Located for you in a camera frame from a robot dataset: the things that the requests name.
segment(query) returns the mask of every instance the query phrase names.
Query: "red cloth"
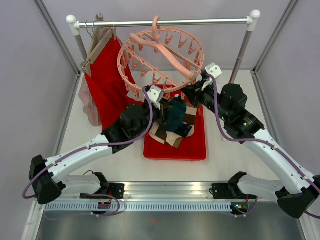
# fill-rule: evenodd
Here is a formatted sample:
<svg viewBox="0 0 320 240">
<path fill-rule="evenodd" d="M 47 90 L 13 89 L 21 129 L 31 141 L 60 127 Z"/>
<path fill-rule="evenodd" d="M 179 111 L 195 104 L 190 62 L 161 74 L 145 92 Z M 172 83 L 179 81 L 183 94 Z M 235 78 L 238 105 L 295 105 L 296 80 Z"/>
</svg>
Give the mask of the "red cloth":
<svg viewBox="0 0 320 240">
<path fill-rule="evenodd" d="M 112 125 L 129 104 L 136 103 L 135 100 L 127 97 L 125 82 L 118 71 L 117 59 L 120 49 L 119 41 L 111 38 L 91 65 L 91 77 L 85 74 L 100 115 L 102 129 Z M 125 75 L 131 83 L 135 84 L 128 66 L 125 69 Z"/>
</svg>

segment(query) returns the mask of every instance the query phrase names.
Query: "brown and beige checkered fabric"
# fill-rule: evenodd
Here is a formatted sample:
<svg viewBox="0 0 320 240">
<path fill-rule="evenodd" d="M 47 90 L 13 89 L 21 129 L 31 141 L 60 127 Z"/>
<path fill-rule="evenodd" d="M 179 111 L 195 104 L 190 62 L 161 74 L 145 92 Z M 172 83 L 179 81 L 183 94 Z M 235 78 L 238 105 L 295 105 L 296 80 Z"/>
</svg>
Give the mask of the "brown and beige checkered fabric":
<svg viewBox="0 0 320 240">
<path fill-rule="evenodd" d="M 186 112 L 183 117 L 183 122 L 192 126 L 190 132 L 188 133 L 187 137 L 190 137 L 195 132 L 195 123 L 196 123 L 196 117 L 197 117 L 197 108 L 194 108 L 192 104 L 189 102 L 186 103 Z M 150 137 L 158 141 L 162 144 L 169 144 L 173 146 L 174 148 L 178 148 L 182 140 L 184 139 L 178 134 L 175 134 L 174 132 L 170 131 L 163 131 L 160 129 L 160 124 L 158 122 L 155 122 L 149 132 Z"/>
</svg>

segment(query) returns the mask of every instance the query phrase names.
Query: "white pipe connector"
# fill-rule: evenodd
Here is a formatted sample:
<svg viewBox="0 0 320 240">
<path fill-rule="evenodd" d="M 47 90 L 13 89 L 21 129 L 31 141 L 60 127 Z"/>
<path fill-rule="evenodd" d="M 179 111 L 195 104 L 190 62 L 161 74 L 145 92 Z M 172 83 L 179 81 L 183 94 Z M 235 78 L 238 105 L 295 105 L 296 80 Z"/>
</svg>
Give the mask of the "white pipe connector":
<svg viewBox="0 0 320 240">
<path fill-rule="evenodd" d="M 248 17 L 248 26 L 246 28 L 247 31 L 253 32 L 256 28 L 258 19 L 261 17 L 261 12 L 259 10 L 253 10 Z"/>
<path fill-rule="evenodd" d="M 66 16 L 66 22 L 69 24 L 69 27 L 72 31 L 73 36 L 79 36 L 80 35 L 80 30 L 76 28 L 77 24 L 77 19 L 73 15 L 68 15 Z"/>
</svg>

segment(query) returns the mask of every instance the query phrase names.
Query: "white table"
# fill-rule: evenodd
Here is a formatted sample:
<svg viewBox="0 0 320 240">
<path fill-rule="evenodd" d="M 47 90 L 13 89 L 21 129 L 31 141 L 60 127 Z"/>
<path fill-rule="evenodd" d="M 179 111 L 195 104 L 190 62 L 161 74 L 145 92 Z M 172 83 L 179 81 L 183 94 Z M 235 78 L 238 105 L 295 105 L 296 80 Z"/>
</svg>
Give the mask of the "white table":
<svg viewBox="0 0 320 240">
<path fill-rule="evenodd" d="M 175 71 L 164 72 L 176 81 L 182 80 Z M 133 72 L 139 82 L 140 72 Z M 228 83 L 231 71 L 223 71 L 218 83 Z M 239 71 L 236 84 L 240 84 L 248 96 L 246 109 L 265 124 L 256 89 L 249 70 Z M 251 151 L 239 143 L 222 141 L 213 113 L 205 109 L 205 136 L 207 158 L 203 161 L 150 160 L 144 157 L 144 139 L 136 141 L 125 150 L 110 157 L 104 157 L 73 174 L 82 175 L 88 170 L 102 172 L 108 181 L 152 182 L 152 181 L 227 181 L 239 171 L 247 172 L 258 178 L 279 180 L 277 176 Z M 90 125 L 83 113 L 83 103 L 75 97 L 70 118 L 63 139 L 61 152 L 70 151 L 91 140 L 102 131 L 101 127 Z"/>
</svg>

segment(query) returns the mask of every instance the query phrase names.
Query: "red basket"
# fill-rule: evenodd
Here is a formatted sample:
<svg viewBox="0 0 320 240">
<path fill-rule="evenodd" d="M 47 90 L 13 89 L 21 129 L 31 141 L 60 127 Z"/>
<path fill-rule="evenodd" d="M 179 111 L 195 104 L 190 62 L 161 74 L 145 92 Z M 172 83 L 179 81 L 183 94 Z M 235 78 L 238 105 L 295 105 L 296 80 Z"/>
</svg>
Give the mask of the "red basket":
<svg viewBox="0 0 320 240">
<path fill-rule="evenodd" d="M 181 91 L 172 92 L 173 98 L 175 94 L 181 94 Z M 181 161 L 202 161 L 207 158 L 206 135 L 205 135 L 205 119 L 203 106 L 198 108 L 195 119 L 194 134 L 181 142 L 178 148 L 171 145 L 164 145 L 147 134 L 144 137 L 143 155 L 147 159 L 152 160 L 181 160 Z"/>
</svg>

